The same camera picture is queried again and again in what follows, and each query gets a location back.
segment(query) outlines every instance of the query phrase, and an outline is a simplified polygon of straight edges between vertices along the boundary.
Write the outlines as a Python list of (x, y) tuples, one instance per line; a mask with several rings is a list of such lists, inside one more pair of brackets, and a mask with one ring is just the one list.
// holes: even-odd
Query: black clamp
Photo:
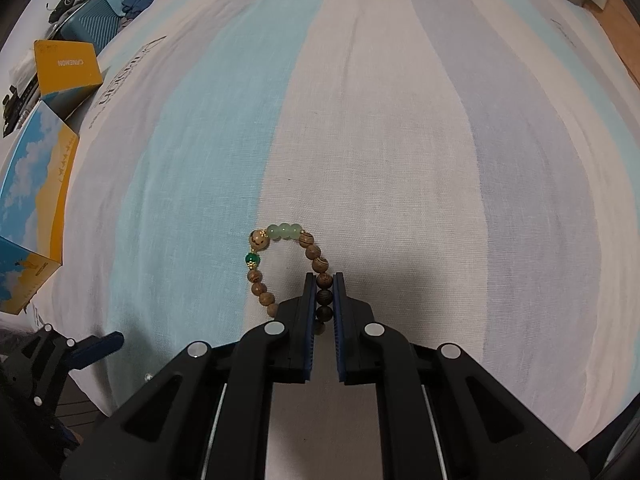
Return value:
[(15, 396), (55, 412), (69, 370), (81, 370), (122, 348), (124, 336), (112, 332), (80, 342), (46, 324), (15, 349), (2, 368)]
[(462, 348), (409, 343), (347, 296), (341, 273), (334, 316), (340, 381), (376, 385), (385, 479), (589, 478), (580, 457)]
[(66, 460), (63, 480), (264, 478), (273, 383), (310, 377), (315, 293), (309, 273), (302, 296), (239, 342), (191, 343)]

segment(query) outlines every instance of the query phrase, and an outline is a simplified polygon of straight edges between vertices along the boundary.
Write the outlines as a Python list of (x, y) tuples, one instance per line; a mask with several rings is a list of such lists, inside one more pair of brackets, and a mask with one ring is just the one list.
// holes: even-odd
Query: wooden floor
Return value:
[(622, 0), (607, 0), (604, 10), (600, 10), (587, 0), (584, 7), (600, 22), (613, 48), (640, 87), (640, 25), (625, 3)]
[(56, 416), (60, 422), (86, 438), (94, 428), (98, 408), (89, 400), (71, 377), (66, 378), (65, 387), (60, 395)]

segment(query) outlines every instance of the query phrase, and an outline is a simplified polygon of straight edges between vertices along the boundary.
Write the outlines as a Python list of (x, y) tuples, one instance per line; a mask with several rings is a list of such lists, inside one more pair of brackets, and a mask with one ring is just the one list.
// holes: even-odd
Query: light green jade bead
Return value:
[(297, 240), (300, 237), (302, 226), (300, 224), (289, 225), (283, 222), (280, 225), (271, 224), (267, 227), (267, 235), (271, 240)]

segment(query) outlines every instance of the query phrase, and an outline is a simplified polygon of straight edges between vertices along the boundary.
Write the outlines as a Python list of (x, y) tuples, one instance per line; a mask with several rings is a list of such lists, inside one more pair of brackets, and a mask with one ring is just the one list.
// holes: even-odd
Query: green bead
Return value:
[(247, 256), (244, 257), (244, 260), (248, 264), (258, 265), (260, 263), (260, 256), (258, 256), (258, 254), (256, 253), (249, 253), (247, 254)]
[(300, 224), (291, 224), (291, 239), (297, 240), (300, 238), (300, 231), (302, 231), (302, 226)]
[(278, 232), (283, 240), (289, 240), (289, 238), (291, 238), (291, 226), (286, 222), (278, 226)]
[(280, 231), (276, 224), (271, 224), (267, 227), (267, 236), (271, 238), (271, 240), (280, 240)]

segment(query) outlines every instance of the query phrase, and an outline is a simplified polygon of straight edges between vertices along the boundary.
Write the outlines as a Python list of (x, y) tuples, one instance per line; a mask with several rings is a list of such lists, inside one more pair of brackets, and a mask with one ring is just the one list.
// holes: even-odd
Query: bead bracelet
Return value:
[(315, 244), (311, 233), (306, 232), (299, 224), (280, 225), (272, 224), (266, 229), (256, 229), (249, 235), (250, 251), (245, 256), (244, 261), (249, 267), (246, 278), (251, 282), (251, 292), (258, 297), (260, 304), (267, 309), (270, 317), (275, 317), (278, 311), (276, 298), (267, 290), (267, 286), (262, 282), (262, 273), (258, 270), (260, 265), (259, 251), (269, 247), (271, 240), (293, 240), (305, 249), (305, 256), (311, 260), (311, 268), (318, 273), (316, 283), (320, 290), (316, 293), (316, 303), (320, 306), (316, 309), (316, 319), (314, 320), (314, 331), (316, 334), (324, 332), (324, 324), (334, 316), (333, 309), (329, 306), (334, 300), (334, 295), (328, 290), (334, 279), (327, 273), (329, 262), (320, 251), (320, 247)]

